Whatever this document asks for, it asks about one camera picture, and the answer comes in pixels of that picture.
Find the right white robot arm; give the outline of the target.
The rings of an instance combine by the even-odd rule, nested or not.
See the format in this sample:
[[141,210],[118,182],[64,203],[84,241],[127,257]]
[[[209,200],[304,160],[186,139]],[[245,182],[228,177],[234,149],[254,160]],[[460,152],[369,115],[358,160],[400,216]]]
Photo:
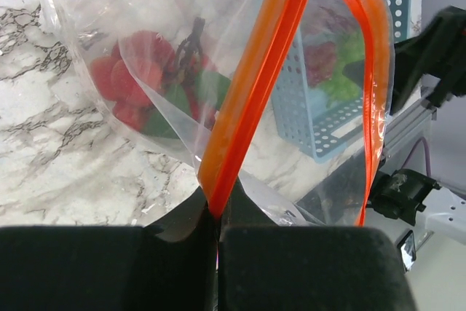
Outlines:
[[[465,96],[465,9],[448,6],[439,11],[419,35],[395,44],[395,80],[390,116],[401,111],[408,95],[423,75],[438,78],[437,85],[415,101],[389,123],[382,158],[368,198],[367,222],[384,230],[395,239],[405,269],[416,260],[416,252],[435,232],[447,235],[465,245],[465,194],[434,179],[427,127],[436,118],[438,109],[451,97]],[[311,150],[317,160],[341,155],[362,135],[362,126],[352,128],[342,137],[332,132],[360,117],[362,93],[346,102],[329,102],[323,94],[315,95],[309,115],[311,131],[315,133]],[[302,225],[344,224],[344,214],[354,214],[360,204],[355,190],[350,188],[350,175],[361,176],[356,169],[363,161],[363,152],[323,179],[323,182],[300,199],[296,223]]]

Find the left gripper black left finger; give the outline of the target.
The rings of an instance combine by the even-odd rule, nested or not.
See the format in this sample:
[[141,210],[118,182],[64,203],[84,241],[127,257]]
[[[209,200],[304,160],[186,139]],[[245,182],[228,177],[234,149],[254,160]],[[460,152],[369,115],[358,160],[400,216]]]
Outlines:
[[4,227],[1,308],[211,310],[214,231],[200,189],[145,227]]

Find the green grape bunch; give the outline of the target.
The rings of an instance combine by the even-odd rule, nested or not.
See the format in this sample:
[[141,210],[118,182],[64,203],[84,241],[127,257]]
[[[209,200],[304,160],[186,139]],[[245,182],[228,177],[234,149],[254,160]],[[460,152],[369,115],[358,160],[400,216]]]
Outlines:
[[365,58],[363,34],[354,31],[340,38],[336,44],[336,62],[331,78],[320,84],[320,89],[328,96],[327,105],[354,100],[360,95],[360,88],[344,73],[344,67]]

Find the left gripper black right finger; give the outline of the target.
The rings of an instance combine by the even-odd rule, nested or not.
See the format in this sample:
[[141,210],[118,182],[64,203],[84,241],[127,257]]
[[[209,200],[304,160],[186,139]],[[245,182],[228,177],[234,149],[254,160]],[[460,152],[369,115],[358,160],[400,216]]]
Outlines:
[[366,227],[282,227],[230,194],[218,243],[220,310],[415,310],[398,250]]

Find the purple grape bunch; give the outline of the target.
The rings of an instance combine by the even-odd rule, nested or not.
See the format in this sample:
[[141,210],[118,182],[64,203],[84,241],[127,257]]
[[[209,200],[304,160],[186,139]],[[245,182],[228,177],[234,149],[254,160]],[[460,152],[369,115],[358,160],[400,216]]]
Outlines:
[[311,7],[303,17],[301,34],[304,60],[310,87],[328,81],[337,62],[337,48],[357,29],[355,19],[333,7]]

